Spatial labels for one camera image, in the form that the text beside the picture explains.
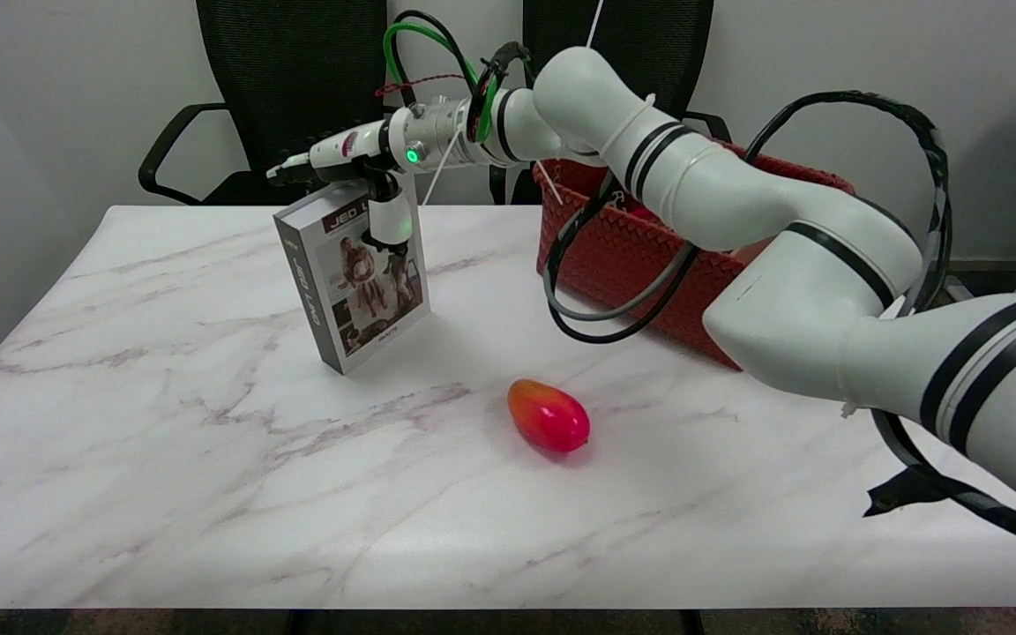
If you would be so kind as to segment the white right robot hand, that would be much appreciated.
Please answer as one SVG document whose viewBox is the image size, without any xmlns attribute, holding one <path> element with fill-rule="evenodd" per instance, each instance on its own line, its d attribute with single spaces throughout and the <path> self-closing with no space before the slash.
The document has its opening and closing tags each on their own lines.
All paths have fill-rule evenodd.
<svg viewBox="0 0 1016 635">
<path fill-rule="evenodd" d="M 391 121 L 385 119 L 316 142 L 307 153 L 285 158 L 265 176 L 274 186 L 362 180 L 370 217 L 363 241 L 376 250 L 406 256 L 415 205 L 400 201 L 404 191 L 398 175 L 419 168 L 423 160 L 422 142 L 392 144 Z"/>
</svg>

